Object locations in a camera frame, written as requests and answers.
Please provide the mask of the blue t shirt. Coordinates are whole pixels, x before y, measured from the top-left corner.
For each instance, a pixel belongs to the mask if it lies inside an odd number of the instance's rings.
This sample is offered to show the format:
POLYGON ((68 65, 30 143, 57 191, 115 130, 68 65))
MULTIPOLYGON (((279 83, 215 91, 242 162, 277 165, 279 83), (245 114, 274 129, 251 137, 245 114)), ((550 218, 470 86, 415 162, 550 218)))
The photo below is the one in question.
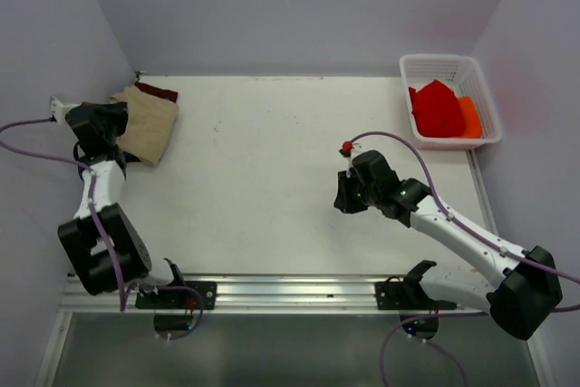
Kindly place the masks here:
POLYGON ((140 162, 140 159, 139 159, 138 157, 136 157, 135 155, 133 155, 133 154, 131 154, 131 153, 127 152, 127 151, 124 151, 124 152, 122 153, 122 155, 123 155, 123 157, 124 157, 124 159, 125 159, 125 161, 126 161, 127 163, 135 163, 135 162, 140 162))

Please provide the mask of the red t shirt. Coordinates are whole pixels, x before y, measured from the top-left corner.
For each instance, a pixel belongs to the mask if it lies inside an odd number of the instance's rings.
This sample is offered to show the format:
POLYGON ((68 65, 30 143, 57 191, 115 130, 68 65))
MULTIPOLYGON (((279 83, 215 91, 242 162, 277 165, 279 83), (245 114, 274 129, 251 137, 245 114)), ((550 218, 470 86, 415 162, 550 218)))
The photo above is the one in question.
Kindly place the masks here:
POLYGON ((421 89, 409 87, 411 113, 420 135, 429 138, 459 137, 465 123, 451 88, 434 80, 421 89))

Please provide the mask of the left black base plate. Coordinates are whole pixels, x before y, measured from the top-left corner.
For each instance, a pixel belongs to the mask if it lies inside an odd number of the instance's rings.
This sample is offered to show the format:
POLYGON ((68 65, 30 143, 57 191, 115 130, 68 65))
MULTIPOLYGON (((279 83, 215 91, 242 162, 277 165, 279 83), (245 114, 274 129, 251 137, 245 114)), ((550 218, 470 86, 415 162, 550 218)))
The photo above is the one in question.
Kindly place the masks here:
POLYGON ((142 310, 213 310, 218 295, 215 281, 186 281, 155 290, 140 290, 135 306, 142 310))

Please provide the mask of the aluminium mounting rail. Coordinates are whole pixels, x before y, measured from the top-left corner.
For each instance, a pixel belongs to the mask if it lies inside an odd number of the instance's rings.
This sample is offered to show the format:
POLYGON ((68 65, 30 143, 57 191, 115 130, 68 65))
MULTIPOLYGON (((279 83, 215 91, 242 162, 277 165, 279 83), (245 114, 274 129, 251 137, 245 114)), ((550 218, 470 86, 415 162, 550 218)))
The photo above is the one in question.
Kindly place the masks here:
MULTIPOLYGON (((413 314, 420 308, 378 300, 388 292, 379 285, 398 285, 401 276, 186 276, 188 281, 210 284, 204 296, 213 302, 210 314, 413 314)), ((444 272, 437 267, 420 281, 432 300, 453 302, 460 314, 487 311, 487 295, 495 291, 475 270, 458 267, 444 272)))

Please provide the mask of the beige t shirt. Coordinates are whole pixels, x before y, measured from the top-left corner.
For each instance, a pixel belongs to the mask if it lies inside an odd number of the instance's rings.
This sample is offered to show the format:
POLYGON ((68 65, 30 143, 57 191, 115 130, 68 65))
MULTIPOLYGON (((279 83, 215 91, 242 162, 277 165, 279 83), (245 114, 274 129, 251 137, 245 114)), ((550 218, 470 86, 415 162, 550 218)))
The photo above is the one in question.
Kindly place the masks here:
POLYGON ((142 92, 135 85, 109 98, 109 103, 119 102, 127 104, 128 123, 117 145, 147 165, 158 165, 169 144, 179 106, 142 92))

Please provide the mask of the orange t shirt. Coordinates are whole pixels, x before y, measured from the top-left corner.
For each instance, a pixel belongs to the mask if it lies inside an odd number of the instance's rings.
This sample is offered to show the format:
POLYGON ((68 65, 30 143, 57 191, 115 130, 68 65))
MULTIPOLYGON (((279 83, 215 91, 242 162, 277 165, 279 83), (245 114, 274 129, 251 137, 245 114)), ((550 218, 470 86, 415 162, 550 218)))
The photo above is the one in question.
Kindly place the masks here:
POLYGON ((459 137, 461 139, 479 139, 483 134, 483 127, 476 106, 469 96, 459 97, 458 101, 465 123, 465 128, 459 137))

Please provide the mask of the maroon t shirt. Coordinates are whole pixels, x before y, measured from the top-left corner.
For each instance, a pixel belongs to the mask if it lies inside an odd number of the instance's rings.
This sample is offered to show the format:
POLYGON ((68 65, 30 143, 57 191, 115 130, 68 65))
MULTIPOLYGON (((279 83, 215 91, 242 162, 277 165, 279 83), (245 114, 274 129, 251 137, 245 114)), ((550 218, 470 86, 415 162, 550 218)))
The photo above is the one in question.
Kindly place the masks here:
POLYGON ((179 93, 176 91, 162 89, 145 82, 135 82, 134 85, 141 92, 147 93, 148 95, 152 95, 165 101, 176 103, 179 97, 179 93))

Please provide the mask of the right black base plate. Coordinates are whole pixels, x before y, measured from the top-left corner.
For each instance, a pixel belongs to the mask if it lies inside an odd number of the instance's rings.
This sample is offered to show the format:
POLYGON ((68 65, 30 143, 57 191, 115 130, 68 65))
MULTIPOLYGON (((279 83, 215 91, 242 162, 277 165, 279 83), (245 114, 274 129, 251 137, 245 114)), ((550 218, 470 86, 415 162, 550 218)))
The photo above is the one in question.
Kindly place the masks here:
POLYGON ((379 310, 434 311, 456 310, 455 303, 435 300, 427 296, 417 280, 392 276, 374 283, 374 296, 379 310))

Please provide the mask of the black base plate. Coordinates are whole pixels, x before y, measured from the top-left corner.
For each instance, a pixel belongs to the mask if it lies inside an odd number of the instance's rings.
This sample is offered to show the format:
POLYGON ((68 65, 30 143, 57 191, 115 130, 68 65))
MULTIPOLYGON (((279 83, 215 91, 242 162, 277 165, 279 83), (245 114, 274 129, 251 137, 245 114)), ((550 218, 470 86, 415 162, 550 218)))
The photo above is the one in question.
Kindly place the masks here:
POLYGON ((155 290, 140 290, 135 306, 142 310, 213 310, 218 295, 215 281, 186 281, 155 290))
POLYGON ((434 311, 456 310, 455 303, 435 300, 427 296, 417 280, 392 276, 374 283, 374 296, 379 310, 434 311))

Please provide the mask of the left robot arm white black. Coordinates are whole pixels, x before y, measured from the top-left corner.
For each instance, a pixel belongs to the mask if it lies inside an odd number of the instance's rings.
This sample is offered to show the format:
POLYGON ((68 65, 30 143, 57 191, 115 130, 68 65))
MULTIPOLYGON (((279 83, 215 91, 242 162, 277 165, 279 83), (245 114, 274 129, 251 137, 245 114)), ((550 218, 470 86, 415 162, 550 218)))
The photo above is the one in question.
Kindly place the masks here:
POLYGON ((77 138, 73 163, 83 180, 82 200, 58 238, 74 273, 90 295, 124 291, 127 285, 156 286, 167 307, 189 295, 178 266, 165 258, 160 271, 120 205, 127 163, 117 144, 129 122, 128 105, 82 103, 62 118, 77 138))

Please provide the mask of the white plastic basket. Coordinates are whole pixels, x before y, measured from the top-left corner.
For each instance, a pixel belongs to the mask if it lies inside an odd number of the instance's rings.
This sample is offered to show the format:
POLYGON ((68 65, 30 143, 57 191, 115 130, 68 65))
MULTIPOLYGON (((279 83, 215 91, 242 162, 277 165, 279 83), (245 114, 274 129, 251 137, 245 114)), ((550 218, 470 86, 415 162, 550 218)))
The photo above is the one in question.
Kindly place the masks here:
POLYGON ((468 150, 501 140, 491 93, 473 58, 406 54, 400 71, 415 147, 468 150))

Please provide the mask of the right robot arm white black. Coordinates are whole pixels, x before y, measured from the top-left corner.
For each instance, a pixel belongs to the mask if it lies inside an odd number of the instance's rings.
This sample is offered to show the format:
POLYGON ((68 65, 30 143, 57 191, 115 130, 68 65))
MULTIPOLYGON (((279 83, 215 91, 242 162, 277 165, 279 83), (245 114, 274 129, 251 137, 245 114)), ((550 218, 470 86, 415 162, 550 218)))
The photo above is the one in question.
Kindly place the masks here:
POLYGON ((422 260, 406 275, 375 285, 381 310, 452 310, 459 306, 489 314, 506 333, 529 339, 561 302, 555 261, 542 247, 526 250, 502 241, 436 199, 417 179, 400 179, 377 150, 356 156, 337 174, 334 207, 344 214, 378 209, 388 219, 431 237, 471 266, 451 271, 422 260))

